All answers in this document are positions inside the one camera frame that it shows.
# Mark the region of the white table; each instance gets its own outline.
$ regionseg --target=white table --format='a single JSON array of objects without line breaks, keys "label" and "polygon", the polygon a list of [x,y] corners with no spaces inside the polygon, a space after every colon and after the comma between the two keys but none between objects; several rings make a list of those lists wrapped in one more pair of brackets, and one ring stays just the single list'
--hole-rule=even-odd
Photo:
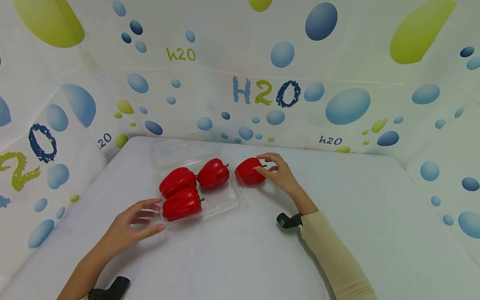
[{"label": "white table", "polygon": [[[131,139],[2,291],[1,299],[55,299],[77,262],[113,218],[155,197],[149,143]],[[379,299],[478,299],[480,269],[428,206],[401,166],[385,156],[223,145],[235,165],[278,152],[370,279]],[[168,229],[110,263],[97,287],[132,280],[125,299],[329,299],[321,269],[297,229],[296,213],[267,183],[245,188],[239,207]]]}]

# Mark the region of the red bell pepper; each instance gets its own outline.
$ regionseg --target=red bell pepper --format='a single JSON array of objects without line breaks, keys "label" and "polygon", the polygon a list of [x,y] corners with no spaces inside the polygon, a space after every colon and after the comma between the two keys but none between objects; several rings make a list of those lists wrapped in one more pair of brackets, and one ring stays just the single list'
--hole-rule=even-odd
[{"label": "red bell pepper", "polygon": [[244,185],[262,183],[265,181],[265,177],[257,172],[256,167],[266,167],[266,165],[262,166],[258,158],[248,158],[235,169],[235,176]]},{"label": "red bell pepper", "polygon": [[202,205],[200,201],[204,199],[205,198],[200,199],[198,191],[195,188],[183,189],[165,200],[162,215],[168,222],[173,222],[201,212]]},{"label": "red bell pepper", "polygon": [[162,195],[168,199],[182,189],[196,187],[195,174],[187,168],[181,167],[171,171],[160,183],[159,189]]},{"label": "red bell pepper", "polygon": [[197,175],[198,183],[202,189],[209,191],[224,185],[230,178],[227,167],[228,164],[224,166],[218,158],[208,161]]}]

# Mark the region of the hand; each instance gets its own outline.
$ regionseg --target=hand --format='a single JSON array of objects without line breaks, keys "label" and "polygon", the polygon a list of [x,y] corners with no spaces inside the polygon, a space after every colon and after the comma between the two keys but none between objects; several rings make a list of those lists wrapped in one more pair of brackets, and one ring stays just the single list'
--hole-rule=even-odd
[{"label": "hand", "polygon": [[294,194],[302,191],[302,188],[293,176],[290,167],[285,160],[283,160],[280,154],[268,152],[258,155],[257,158],[264,159],[266,162],[273,161],[276,163],[276,166],[273,166],[268,170],[262,167],[257,167],[257,172],[271,180],[277,187],[281,188],[290,197],[293,197]]},{"label": "hand", "polygon": [[120,252],[135,243],[149,238],[165,229],[165,225],[154,225],[141,230],[134,230],[132,224],[149,224],[150,221],[144,218],[158,217],[158,203],[161,199],[148,199],[135,203],[127,210],[120,213],[104,236],[100,239],[96,248],[100,249],[109,258],[115,257]]}]

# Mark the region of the beige sleeve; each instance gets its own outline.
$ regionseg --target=beige sleeve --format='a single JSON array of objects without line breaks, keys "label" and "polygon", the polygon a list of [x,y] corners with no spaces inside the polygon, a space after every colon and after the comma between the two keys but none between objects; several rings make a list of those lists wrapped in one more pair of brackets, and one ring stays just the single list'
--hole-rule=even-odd
[{"label": "beige sleeve", "polygon": [[368,278],[324,213],[303,216],[302,223],[301,235],[325,271],[337,300],[376,300]]}]

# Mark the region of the clear plastic container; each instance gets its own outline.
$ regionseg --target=clear plastic container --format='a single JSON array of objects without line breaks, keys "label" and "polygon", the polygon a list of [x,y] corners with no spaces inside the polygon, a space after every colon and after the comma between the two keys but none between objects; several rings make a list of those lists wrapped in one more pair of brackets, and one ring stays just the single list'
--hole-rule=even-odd
[{"label": "clear plastic container", "polygon": [[[165,139],[153,142],[151,156],[154,169],[154,188],[157,196],[162,198],[160,219],[167,228],[194,219],[206,219],[238,206],[242,195],[242,187],[235,177],[235,167],[232,165],[232,159],[222,154],[222,144],[215,142],[209,132],[199,132],[184,136],[182,139]],[[200,198],[205,198],[201,202],[202,210],[185,218],[168,222],[163,218],[163,203],[166,199],[160,193],[160,183],[171,171],[180,167],[186,167],[197,175],[203,166],[213,158],[219,158],[224,165],[228,164],[227,169],[230,173],[228,181],[212,191],[203,190],[197,183]]]}]

